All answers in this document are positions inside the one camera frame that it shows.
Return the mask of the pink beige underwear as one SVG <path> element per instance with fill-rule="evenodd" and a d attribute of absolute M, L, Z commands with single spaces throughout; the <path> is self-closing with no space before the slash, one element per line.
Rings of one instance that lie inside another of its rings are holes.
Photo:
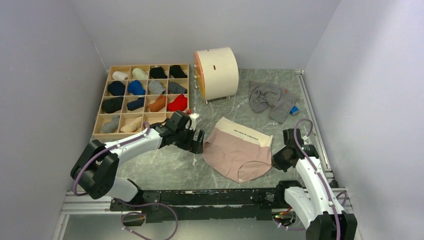
<path fill-rule="evenodd" d="M 222 117 L 204 141 L 202 157 L 221 175 L 242 184 L 271 169 L 272 141 L 272 135 Z"/>

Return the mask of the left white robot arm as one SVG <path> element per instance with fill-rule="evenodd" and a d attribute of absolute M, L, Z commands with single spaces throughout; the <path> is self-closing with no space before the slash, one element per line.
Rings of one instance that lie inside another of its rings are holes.
<path fill-rule="evenodd" d="M 89 142 L 70 171 L 75 196 L 104 196 L 118 199 L 130 210 L 145 203 L 143 190 L 132 180 L 117 176 L 118 168 L 144 153 L 174 145 L 193 154 L 203 152 L 204 130 L 196 127 L 198 113 L 176 111 L 163 122 L 142 123 L 142 131 L 129 137 L 102 143 Z"/>

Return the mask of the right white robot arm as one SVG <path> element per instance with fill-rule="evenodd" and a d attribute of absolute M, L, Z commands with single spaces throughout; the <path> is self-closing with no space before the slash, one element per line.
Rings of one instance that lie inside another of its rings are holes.
<path fill-rule="evenodd" d="M 284 213 L 273 216 L 281 229 L 302 231 L 308 240 L 353 240 L 358 221 L 346 212 L 325 177 L 315 146 L 305 144 L 299 129 L 283 131 L 284 147 L 272 157 L 274 168 L 287 172 L 294 168 L 298 180 L 280 181 L 275 188 L 274 200 Z"/>

